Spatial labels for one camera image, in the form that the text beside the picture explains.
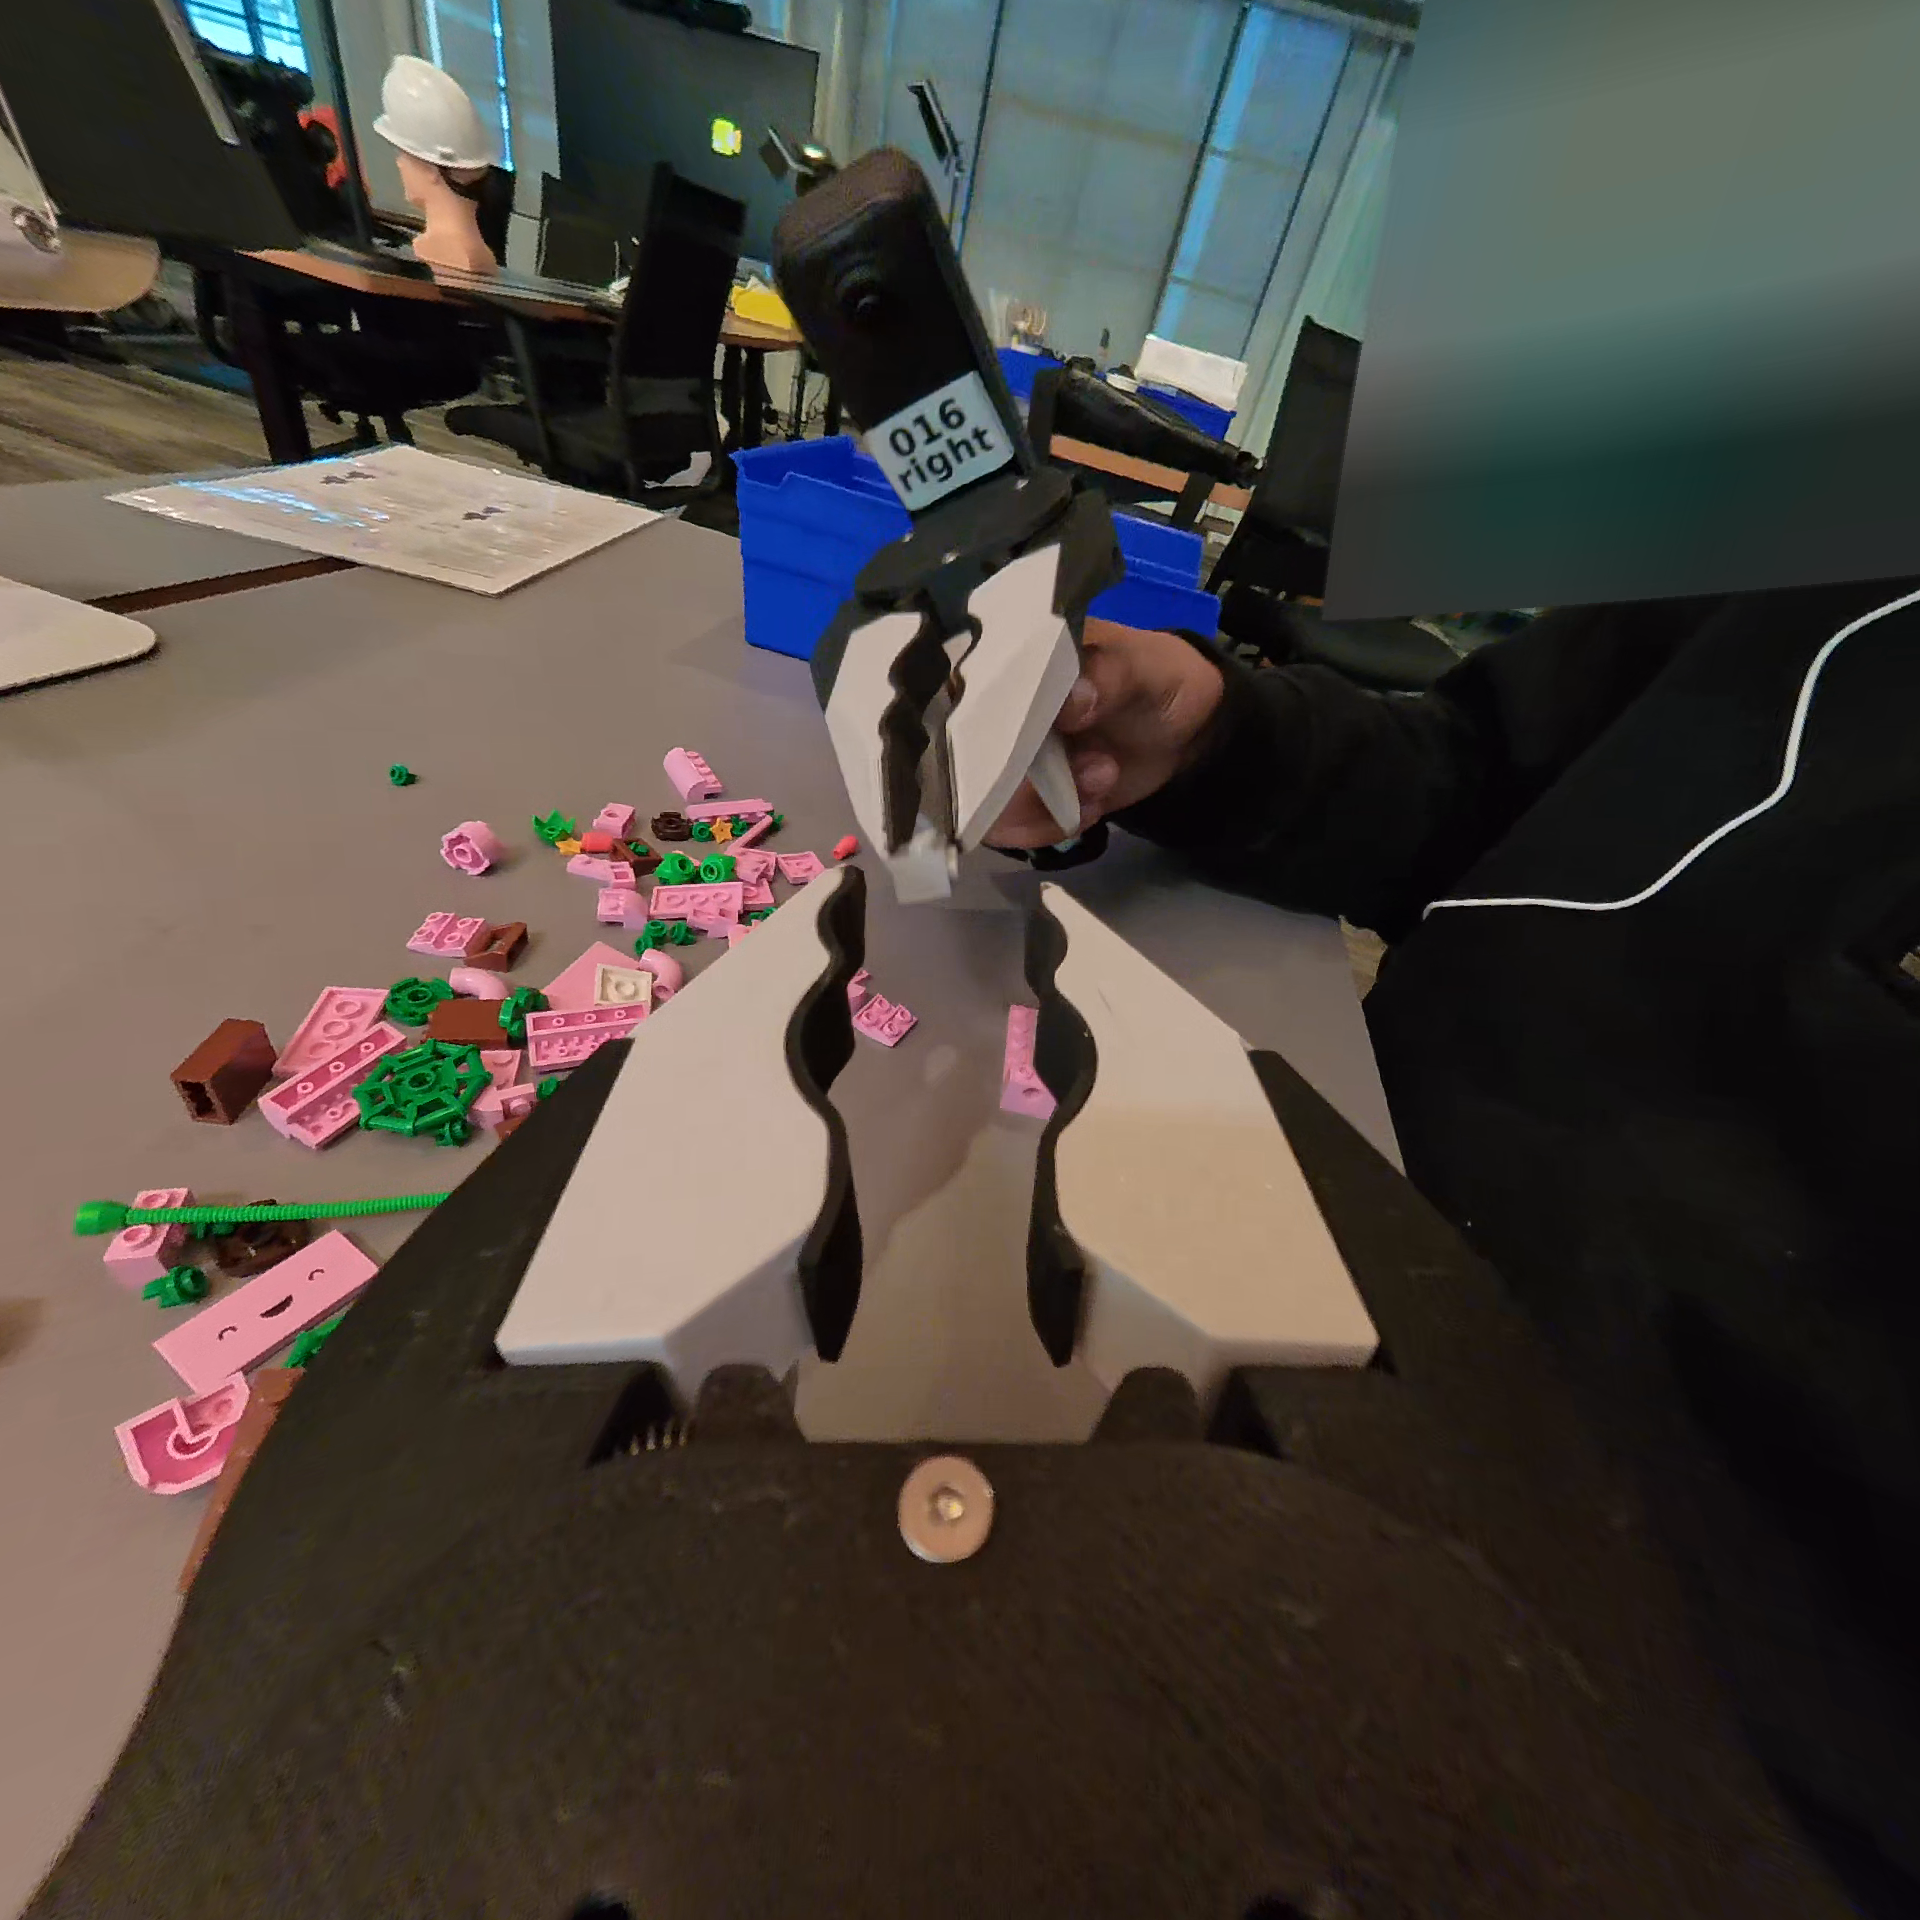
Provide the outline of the white hard hat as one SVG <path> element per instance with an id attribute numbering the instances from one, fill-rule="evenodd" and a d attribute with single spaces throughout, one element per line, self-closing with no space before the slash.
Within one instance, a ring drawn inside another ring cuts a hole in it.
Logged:
<path id="1" fill-rule="evenodd" d="M 413 160 L 442 169 L 499 165 L 495 133 L 467 88 L 415 54 L 395 54 L 380 86 L 375 133 Z"/>

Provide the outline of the black partition panel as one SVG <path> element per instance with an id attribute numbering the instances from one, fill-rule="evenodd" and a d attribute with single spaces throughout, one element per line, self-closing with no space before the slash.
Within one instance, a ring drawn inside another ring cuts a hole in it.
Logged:
<path id="1" fill-rule="evenodd" d="M 3 86 L 68 223 L 229 248 L 283 237 L 176 4 L 5 2 Z"/>

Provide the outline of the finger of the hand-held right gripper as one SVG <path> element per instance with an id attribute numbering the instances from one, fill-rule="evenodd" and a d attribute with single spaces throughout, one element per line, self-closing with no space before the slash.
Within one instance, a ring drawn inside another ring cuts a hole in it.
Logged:
<path id="1" fill-rule="evenodd" d="M 941 756 L 928 709 L 941 645 L 923 607 L 876 612 L 847 634 L 826 721 L 862 838 L 884 862 L 941 862 Z"/>
<path id="2" fill-rule="evenodd" d="M 1079 679 L 1070 617 L 1056 610 L 1066 549 L 1035 546 L 975 588 L 967 612 L 975 642 L 958 664 L 946 718 L 952 841 L 979 848 L 1028 776 L 1056 838 L 1082 820 L 1071 767 L 1054 726 Z"/>

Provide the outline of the black office chair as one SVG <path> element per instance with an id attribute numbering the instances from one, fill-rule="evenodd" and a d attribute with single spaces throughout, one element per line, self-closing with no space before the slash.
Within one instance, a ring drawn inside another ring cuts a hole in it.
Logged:
<path id="1" fill-rule="evenodd" d="M 1387 695 L 1429 689 L 1456 662 L 1447 642 L 1406 617 L 1325 612 L 1338 482 L 1359 343 L 1306 319 L 1253 498 L 1214 565 L 1223 640 L 1268 664 L 1324 664 Z"/>
<path id="2" fill-rule="evenodd" d="M 547 480 L 629 500 L 685 502 L 730 476 L 715 360 L 748 209 L 660 161 L 643 201 L 604 391 L 567 400 L 557 360 L 510 328 L 519 397 L 445 408 L 469 441 L 514 453 Z"/>

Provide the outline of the mannequin head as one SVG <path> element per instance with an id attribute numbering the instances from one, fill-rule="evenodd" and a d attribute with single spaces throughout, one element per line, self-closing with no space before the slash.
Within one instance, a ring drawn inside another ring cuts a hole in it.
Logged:
<path id="1" fill-rule="evenodd" d="M 485 280 L 499 277 L 499 257 L 482 236 L 480 201 L 494 167 L 445 167 L 406 150 L 398 157 L 404 199 L 421 212 L 413 255 L 436 277 Z"/>

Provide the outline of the black monitor on stand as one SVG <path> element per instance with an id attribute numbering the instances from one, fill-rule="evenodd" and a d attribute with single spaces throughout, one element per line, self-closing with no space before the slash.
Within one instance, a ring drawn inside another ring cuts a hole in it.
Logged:
<path id="1" fill-rule="evenodd" d="M 794 199 L 762 154 L 813 133 L 821 57 L 684 4 L 556 2 L 547 12 L 557 177 L 615 222 L 640 214 L 658 165 L 748 209 L 744 255 L 768 257 Z"/>

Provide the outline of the person's right hand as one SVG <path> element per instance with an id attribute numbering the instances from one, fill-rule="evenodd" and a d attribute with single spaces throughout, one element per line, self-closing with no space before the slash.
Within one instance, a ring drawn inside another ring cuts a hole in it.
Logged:
<path id="1" fill-rule="evenodd" d="M 1082 672 L 1050 730 L 1071 773 L 1075 830 L 1062 830 L 1040 792 L 1021 784 L 988 830 L 989 848 L 1059 848 L 1149 799 L 1192 761 L 1215 716 L 1223 670 L 1186 634 L 1091 615 L 1082 642 Z"/>

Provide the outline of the person's right forearm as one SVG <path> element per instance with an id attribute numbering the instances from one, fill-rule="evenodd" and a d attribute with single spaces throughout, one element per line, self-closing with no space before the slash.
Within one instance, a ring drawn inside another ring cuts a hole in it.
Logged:
<path id="1" fill-rule="evenodd" d="M 1120 826 L 1237 893 L 1394 944 L 1541 790 L 1530 734 L 1475 662 L 1413 696 L 1183 649 L 1221 696 Z"/>

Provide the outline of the blue plastic bin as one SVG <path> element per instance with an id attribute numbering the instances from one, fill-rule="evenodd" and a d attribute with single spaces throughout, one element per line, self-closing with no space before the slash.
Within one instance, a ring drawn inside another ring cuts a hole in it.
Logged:
<path id="1" fill-rule="evenodd" d="M 1093 370 L 1091 360 L 1062 358 L 1054 351 L 1005 345 L 996 349 L 998 370 L 1021 408 L 1031 405 L 1043 377 L 1059 375 L 1060 391 L 1054 400 L 1059 426 L 1102 424 L 1112 431 L 1127 430 L 1191 430 L 1206 441 L 1226 441 L 1231 430 L 1235 408 L 1200 400 L 1183 391 L 1157 386 L 1127 386 Z"/>
<path id="2" fill-rule="evenodd" d="M 808 660 L 858 573 L 908 514 L 853 436 L 742 448 L 733 456 L 744 640 Z M 1200 535 L 1116 514 L 1124 573 L 1093 602 L 1094 617 L 1166 632 L 1219 631 L 1219 597 L 1203 589 Z"/>

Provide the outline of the printed paper sheet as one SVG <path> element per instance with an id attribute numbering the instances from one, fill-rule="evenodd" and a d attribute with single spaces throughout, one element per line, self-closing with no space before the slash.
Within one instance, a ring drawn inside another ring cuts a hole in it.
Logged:
<path id="1" fill-rule="evenodd" d="M 112 502 L 485 597 L 663 521 L 621 498 L 408 445 L 133 486 Z"/>

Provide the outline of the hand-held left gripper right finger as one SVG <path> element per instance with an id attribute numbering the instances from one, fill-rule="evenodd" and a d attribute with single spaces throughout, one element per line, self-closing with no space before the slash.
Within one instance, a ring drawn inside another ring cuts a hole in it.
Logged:
<path id="1" fill-rule="evenodd" d="M 1051 1096 L 1027 1232 L 1044 1354 L 1107 1389 L 1160 1369 L 1363 1369 L 1380 1335 L 1261 1077 L 1280 1060 L 1044 882 L 1024 937 Z"/>

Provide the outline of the green web piece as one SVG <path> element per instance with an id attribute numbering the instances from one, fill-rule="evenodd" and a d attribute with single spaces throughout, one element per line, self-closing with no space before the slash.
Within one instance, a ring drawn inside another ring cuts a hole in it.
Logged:
<path id="1" fill-rule="evenodd" d="M 472 1106 L 492 1087 L 492 1070 L 470 1045 L 422 1040 L 384 1056 L 352 1090 L 368 1133 L 463 1144 Z"/>

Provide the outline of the wooden office desk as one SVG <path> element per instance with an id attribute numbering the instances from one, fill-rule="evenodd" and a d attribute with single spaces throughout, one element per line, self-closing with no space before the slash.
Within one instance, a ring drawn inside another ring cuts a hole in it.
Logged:
<path id="1" fill-rule="evenodd" d="M 251 378 L 263 438 L 279 464 L 306 464 L 315 456 L 282 317 L 271 305 L 271 297 L 287 294 L 296 280 L 364 301 L 459 305 L 495 319 L 507 330 L 520 394 L 535 413 L 539 453 L 525 461 L 544 477 L 557 470 L 539 402 L 532 325 L 620 328 L 621 316 L 621 304 L 602 285 L 514 272 L 429 272 L 394 252 L 364 253 L 331 241 L 261 252 L 216 246 L 213 268 L 235 278 L 229 297 L 234 338 Z"/>

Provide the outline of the pile of pink toy bricks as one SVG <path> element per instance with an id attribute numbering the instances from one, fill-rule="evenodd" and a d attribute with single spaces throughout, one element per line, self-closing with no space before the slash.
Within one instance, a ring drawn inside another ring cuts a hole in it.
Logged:
<path id="1" fill-rule="evenodd" d="M 613 1042 L 630 1040 L 685 988 L 684 949 L 700 940 L 739 945 L 776 911 L 776 885 L 796 895 L 813 877 L 847 868 L 860 853 L 853 833 L 840 837 L 829 857 L 768 848 L 768 837 L 784 826 L 780 808 L 765 799 L 718 799 L 708 764 L 692 752 L 674 750 L 663 765 L 694 780 L 685 808 L 658 813 L 654 831 L 668 844 L 690 844 L 690 853 L 656 855 L 634 841 L 634 807 L 604 807 L 589 831 L 578 831 L 563 813 L 535 817 L 535 833 L 567 855 L 567 871 L 597 882 L 595 917 L 629 929 L 629 950 L 599 944 L 547 988 L 514 988 L 494 961 L 519 958 L 520 922 L 434 911 L 406 950 L 447 958 L 453 966 L 444 976 L 394 981 L 386 990 L 324 990 L 279 1048 L 275 1079 L 251 1111 L 282 1141 L 328 1146 L 364 1133 L 352 1090 L 384 1056 L 445 1040 L 478 1047 L 492 1070 L 492 1087 L 470 1111 L 470 1137 L 492 1130 L 502 1141 L 557 1092 L 564 1073 L 583 1070 Z M 283 1349 L 285 1365 L 299 1367 L 335 1320 L 333 1313 L 302 1332 Z M 182 1392 L 120 1421 L 114 1444 L 133 1485 L 179 1496 L 213 1482 L 248 1404 L 251 1374 L 231 1376 L 200 1396 Z"/>

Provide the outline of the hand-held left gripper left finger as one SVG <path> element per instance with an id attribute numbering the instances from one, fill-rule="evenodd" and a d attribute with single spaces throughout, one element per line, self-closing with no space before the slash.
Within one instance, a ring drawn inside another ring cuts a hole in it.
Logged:
<path id="1" fill-rule="evenodd" d="M 862 1234 L 829 1090 L 867 895 L 862 868 L 813 877 L 637 1025 L 495 1329 L 504 1362 L 840 1359 Z"/>

